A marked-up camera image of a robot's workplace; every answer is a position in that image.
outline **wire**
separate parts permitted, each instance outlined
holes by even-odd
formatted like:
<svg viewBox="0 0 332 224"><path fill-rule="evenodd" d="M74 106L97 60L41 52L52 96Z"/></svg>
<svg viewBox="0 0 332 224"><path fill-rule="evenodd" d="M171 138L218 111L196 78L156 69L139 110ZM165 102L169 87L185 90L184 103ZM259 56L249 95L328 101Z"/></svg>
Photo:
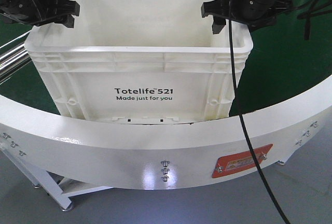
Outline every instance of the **wire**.
<svg viewBox="0 0 332 224"><path fill-rule="evenodd" d="M231 18L231 9L232 9L232 0L230 0L230 3L229 3L229 18ZM237 94L237 83L236 83L236 75L235 75L235 60L234 60L234 47L233 47L233 37L232 37L232 21L231 20L228 20L228 29L229 29L229 45L230 45L230 58L231 58L233 89L234 89L235 102L236 102L236 105L237 105L237 108L238 108L238 113L239 113L239 117L240 117L240 122L241 122L241 127L242 127L242 130L243 130L243 134L245 136L245 140L246 140L247 145L249 147L251 156L252 156L252 158L254 160L254 163L256 165L256 168L258 170L259 176L260 176L266 190L268 191L268 193L270 195L270 198L271 198L275 208L278 210L278 212L279 212L281 218L284 220L284 222L286 224L291 224L290 221L287 219L286 215L284 214L284 212L282 211L279 203L277 202L277 200L276 200L276 198L275 198L275 196L274 196L274 194L273 194L273 192L272 192L272 190L271 190L271 188L270 188L270 186L269 186L269 184L268 184L268 182L265 178L265 175L264 175L263 171L260 168L259 162L256 158L253 146L251 144L247 129L245 127L245 122L244 122L243 115L242 115L242 110L241 110L240 99L239 99L239 96Z"/></svg>
<svg viewBox="0 0 332 224"><path fill-rule="evenodd" d="M315 8L316 4L319 1L320 0L314 0L314 2L312 2L312 4L310 5L309 10L307 10L306 12L303 12L303 13L301 13L297 16L297 19L306 19L305 34L304 34L305 40L309 40L309 38L310 38L310 31L311 31L311 21L310 20L311 20L311 18L331 13L331 10L321 11L321 12L318 12L318 13L313 13L315 11L324 9L325 7L332 4L332 0L329 0L328 2L326 2L326 3L324 3L324 4L322 4L322 5Z"/></svg>

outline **gray floor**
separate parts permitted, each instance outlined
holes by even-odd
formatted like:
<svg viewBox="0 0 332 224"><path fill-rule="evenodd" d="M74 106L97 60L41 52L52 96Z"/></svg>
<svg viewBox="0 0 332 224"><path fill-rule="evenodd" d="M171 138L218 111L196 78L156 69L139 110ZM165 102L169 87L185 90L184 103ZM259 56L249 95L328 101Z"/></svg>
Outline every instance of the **gray floor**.
<svg viewBox="0 0 332 224"><path fill-rule="evenodd" d="M332 119L289 159L264 173L291 223L332 223ZM0 152L0 224L283 223L257 173L205 187L109 189L76 196L60 211Z"/></svg>

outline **screw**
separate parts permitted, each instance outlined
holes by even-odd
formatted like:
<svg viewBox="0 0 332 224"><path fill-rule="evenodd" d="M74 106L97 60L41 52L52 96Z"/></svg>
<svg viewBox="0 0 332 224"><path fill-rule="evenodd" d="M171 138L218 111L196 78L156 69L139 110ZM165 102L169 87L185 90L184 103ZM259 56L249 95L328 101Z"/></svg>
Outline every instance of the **screw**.
<svg viewBox="0 0 332 224"><path fill-rule="evenodd" d="M161 179L162 179L163 182L166 183L168 181L168 178L169 178L168 176L163 176Z"/></svg>
<svg viewBox="0 0 332 224"><path fill-rule="evenodd" d="M163 169L161 169L161 171L162 171L163 175L167 175L168 171L170 171L170 169L169 168L163 168Z"/></svg>
<svg viewBox="0 0 332 224"><path fill-rule="evenodd" d="M9 138L11 138L11 136L9 136L7 133L3 133L2 134L2 137L4 138L4 139L9 139Z"/></svg>
<svg viewBox="0 0 332 224"><path fill-rule="evenodd" d="M261 157L263 160L267 160L268 159L268 155L267 154L262 154Z"/></svg>
<svg viewBox="0 0 332 224"><path fill-rule="evenodd" d="M167 167L167 166L170 164L170 162L169 162L169 161L166 161L166 160L161 161L160 163L161 163L162 166L164 166L164 167Z"/></svg>
<svg viewBox="0 0 332 224"><path fill-rule="evenodd" d="M318 121L313 122L310 127L317 128L318 127Z"/></svg>
<svg viewBox="0 0 332 224"><path fill-rule="evenodd" d="M303 134L303 136L309 137L310 136L310 131L306 131L305 134Z"/></svg>
<svg viewBox="0 0 332 224"><path fill-rule="evenodd" d="M23 156L26 155L26 153L20 150L20 151L19 151L19 155L20 155L21 157L23 157Z"/></svg>
<svg viewBox="0 0 332 224"><path fill-rule="evenodd" d="M218 173L222 173L223 172L223 169L224 169L224 167L222 167L222 166L219 166L219 167L216 167L216 171L218 171Z"/></svg>
<svg viewBox="0 0 332 224"><path fill-rule="evenodd" d="M15 148L16 146L19 146L19 145L16 144L14 141L12 141L10 146L11 146L12 148Z"/></svg>
<svg viewBox="0 0 332 224"><path fill-rule="evenodd" d="M299 146L303 145L302 140L299 140L299 141L296 142L295 144L296 144L296 145L299 145Z"/></svg>

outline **white plastic crate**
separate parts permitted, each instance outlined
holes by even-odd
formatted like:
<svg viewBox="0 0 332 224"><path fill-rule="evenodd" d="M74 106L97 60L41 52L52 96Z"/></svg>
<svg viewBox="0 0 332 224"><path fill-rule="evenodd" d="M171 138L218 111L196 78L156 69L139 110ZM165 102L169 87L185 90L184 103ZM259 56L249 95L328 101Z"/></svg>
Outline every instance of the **white plastic crate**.
<svg viewBox="0 0 332 224"><path fill-rule="evenodd" d="M59 112L118 123L227 117L234 98L228 27L212 35L211 0L75 0L75 28L34 27L25 42ZM239 81L252 49L233 24Z"/></svg>

